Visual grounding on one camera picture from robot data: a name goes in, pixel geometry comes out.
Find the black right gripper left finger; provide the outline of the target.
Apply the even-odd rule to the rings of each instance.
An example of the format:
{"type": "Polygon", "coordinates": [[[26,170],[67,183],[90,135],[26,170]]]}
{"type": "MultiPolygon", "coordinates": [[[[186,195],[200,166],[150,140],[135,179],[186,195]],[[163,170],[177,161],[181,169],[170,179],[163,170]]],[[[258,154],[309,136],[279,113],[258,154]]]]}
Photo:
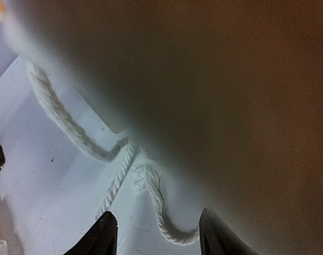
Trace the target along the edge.
{"type": "Polygon", "coordinates": [[[117,254],[118,225],[115,216],[104,212],[80,241],[64,255],[117,254]]]}

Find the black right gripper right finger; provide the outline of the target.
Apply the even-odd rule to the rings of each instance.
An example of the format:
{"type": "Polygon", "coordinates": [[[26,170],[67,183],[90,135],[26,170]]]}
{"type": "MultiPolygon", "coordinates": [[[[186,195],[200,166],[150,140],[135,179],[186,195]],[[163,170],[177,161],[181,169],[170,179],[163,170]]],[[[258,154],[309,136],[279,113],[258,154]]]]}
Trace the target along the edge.
{"type": "Polygon", "coordinates": [[[201,254],[257,255],[212,210],[204,208],[199,220],[201,254]]]}

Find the duck print mattress cushion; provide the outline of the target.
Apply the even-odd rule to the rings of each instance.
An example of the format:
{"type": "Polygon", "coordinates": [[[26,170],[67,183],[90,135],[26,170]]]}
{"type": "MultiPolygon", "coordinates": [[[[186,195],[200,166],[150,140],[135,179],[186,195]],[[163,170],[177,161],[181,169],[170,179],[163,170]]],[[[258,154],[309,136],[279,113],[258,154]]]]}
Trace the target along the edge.
{"type": "Polygon", "coordinates": [[[323,253],[323,1],[0,1],[6,39],[188,168],[257,245],[323,253]]]}

